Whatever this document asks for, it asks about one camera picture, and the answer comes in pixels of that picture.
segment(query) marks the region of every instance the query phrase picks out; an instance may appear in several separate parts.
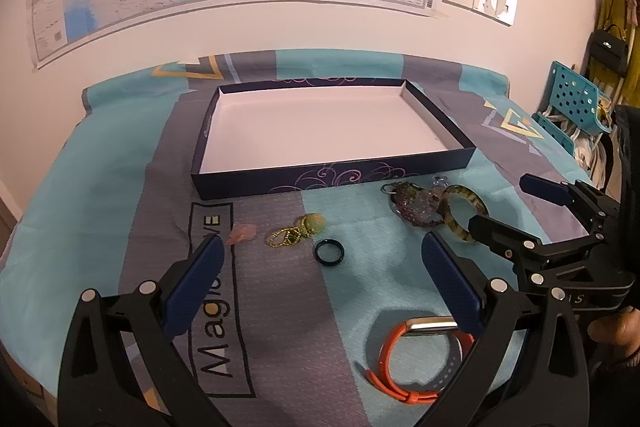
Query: bedsheet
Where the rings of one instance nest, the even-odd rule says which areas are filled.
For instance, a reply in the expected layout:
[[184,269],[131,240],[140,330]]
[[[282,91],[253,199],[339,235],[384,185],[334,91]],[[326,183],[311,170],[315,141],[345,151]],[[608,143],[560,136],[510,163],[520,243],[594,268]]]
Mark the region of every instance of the bedsheet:
[[[103,296],[131,291],[157,280],[211,229],[224,237],[234,222],[255,223],[258,237],[227,251],[219,295],[203,303],[190,331],[174,341],[201,388],[232,425],[243,427],[412,426],[428,406],[384,396],[364,370],[376,367],[394,325],[447,309],[420,260],[424,230],[390,211],[380,192],[384,182],[350,184],[327,169],[316,176],[325,188],[201,201],[190,179],[198,131],[217,86],[354,76],[406,78],[458,124],[478,149],[468,168],[444,175],[476,191],[492,217],[543,242],[584,234],[569,211],[518,187],[526,172],[555,181],[588,178],[508,99],[508,80],[500,74],[348,50],[271,50],[212,55],[197,66],[164,64],[82,94],[86,116],[0,258],[0,341],[10,356],[55,396],[67,328],[85,288]],[[524,121],[531,136],[501,126],[513,118]],[[428,185],[429,179],[414,181]],[[263,241],[309,212],[328,221],[317,238],[345,246],[340,266],[316,263],[310,241],[280,249]],[[487,277],[515,285],[510,263],[442,233]],[[514,335],[496,385],[510,375],[521,342]],[[143,391],[153,395],[135,339],[126,343]],[[442,386],[459,363],[445,336],[403,339],[392,374],[410,389]],[[156,404],[162,407],[157,397]]]

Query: orange watch strap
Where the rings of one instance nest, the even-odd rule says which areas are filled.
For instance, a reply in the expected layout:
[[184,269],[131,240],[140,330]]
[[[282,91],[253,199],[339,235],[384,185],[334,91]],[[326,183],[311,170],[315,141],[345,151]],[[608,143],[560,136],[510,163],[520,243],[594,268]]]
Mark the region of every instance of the orange watch strap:
[[[365,376],[377,390],[382,391],[382,393],[385,393],[387,396],[407,405],[433,403],[440,396],[439,391],[426,391],[424,393],[405,391],[393,381],[393,378],[391,378],[391,372],[389,370],[391,352],[393,351],[396,342],[407,331],[408,327],[406,323],[398,324],[393,330],[391,330],[382,346],[382,349],[380,349],[380,358],[378,360],[378,370],[380,375],[376,375],[373,371],[368,370],[366,371]],[[474,338],[460,330],[453,331],[452,333],[460,341],[460,347],[462,348],[462,354],[464,357],[471,348]]]

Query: bracelet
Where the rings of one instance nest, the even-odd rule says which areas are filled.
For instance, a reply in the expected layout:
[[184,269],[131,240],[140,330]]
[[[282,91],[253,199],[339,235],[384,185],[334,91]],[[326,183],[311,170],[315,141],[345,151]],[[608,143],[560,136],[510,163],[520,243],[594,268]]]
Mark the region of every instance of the bracelet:
[[441,335],[447,332],[453,333],[458,341],[462,357],[466,356],[473,344],[474,338],[460,331],[453,317],[425,317],[410,319],[398,324],[391,330],[380,350],[380,358],[378,360],[378,371],[380,375],[378,376],[373,371],[367,370],[365,373],[367,380],[369,380],[377,390],[407,405],[433,403],[440,396],[440,391],[418,393],[416,391],[401,389],[391,378],[389,360],[396,342],[404,335]]
[[463,241],[473,242],[475,239],[471,237],[468,230],[465,230],[459,222],[451,214],[451,206],[449,203],[449,197],[452,194],[459,194],[465,200],[469,201],[475,208],[480,216],[488,217],[489,211],[486,208],[484,202],[480,199],[474,191],[470,188],[463,187],[462,185],[449,185],[444,189],[444,192],[440,196],[440,205],[438,206],[438,213],[444,219],[445,225],[449,227],[451,232],[456,234]]

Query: blue gripper pad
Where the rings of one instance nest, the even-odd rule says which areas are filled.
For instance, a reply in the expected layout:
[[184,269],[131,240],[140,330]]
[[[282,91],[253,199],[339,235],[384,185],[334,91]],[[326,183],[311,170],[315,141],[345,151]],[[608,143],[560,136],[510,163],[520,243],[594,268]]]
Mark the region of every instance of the blue gripper pad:
[[433,233],[422,240],[422,262],[458,328],[478,338],[484,330],[482,299]]
[[164,302],[162,333],[169,341],[187,332],[224,262],[225,245],[213,237]]
[[574,202],[574,198],[571,197],[567,187],[533,174],[524,174],[520,178],[520,188],[526,194],[531,194],[558,206],[567,206]]

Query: blue shelf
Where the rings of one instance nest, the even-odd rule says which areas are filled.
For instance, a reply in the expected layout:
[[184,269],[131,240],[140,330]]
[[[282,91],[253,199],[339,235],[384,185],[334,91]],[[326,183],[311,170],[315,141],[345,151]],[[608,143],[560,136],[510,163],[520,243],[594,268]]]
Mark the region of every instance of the blue shelf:
[[596,117],[598,111],[598,97],[607,97],[598,89],[598,87],[595,86],[595,84],[592,84],[588,79],[567,68],[560,62],[553,62],[551,64],[549,78],[553,82],[549,103],[554,109],[557,109],[559,112],[564,114],[565,117],[575,123],[580,130],[585,131],[587,134],[593,136],[603,132],[611,132],[611,128],[601,124]]
[[574,141],[569,138],[556,124],[545,118],[541,112],[537,112],[533,115],[533,119],[537,121],[540,124],[540,127],[547,131],[565,151],[567,151],[571,156],[574,155]]

